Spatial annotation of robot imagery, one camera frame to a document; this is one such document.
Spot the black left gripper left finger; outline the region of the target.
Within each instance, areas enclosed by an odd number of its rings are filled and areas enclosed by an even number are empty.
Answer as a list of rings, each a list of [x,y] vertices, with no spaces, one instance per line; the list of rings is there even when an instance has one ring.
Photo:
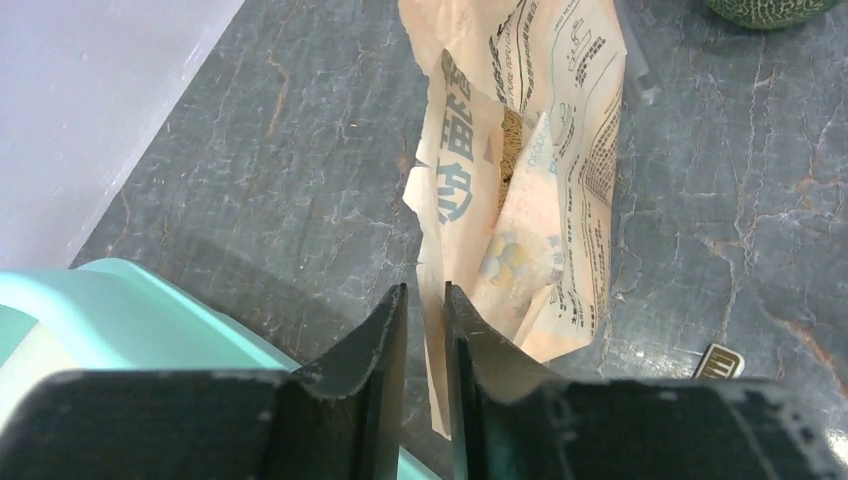
[[[393,479],[408,290],[312,362],[278,369],[78,370],[27,394],[5,479]]]

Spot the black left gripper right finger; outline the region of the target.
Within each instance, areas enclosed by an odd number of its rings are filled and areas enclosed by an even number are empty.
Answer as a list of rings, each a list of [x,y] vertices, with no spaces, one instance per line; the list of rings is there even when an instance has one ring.
[[[843,479],[846,469],[774,382],[567,379],[444,290],[458,479]]]

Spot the pink cat litter bag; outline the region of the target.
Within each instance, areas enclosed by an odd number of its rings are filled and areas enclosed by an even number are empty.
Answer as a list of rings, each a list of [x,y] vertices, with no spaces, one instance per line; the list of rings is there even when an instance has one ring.
[[[627,50],[610,1],[402,1],[428,104],[404,202],[433,429],[451,433],[445,286],[546,362],[605,316]]]

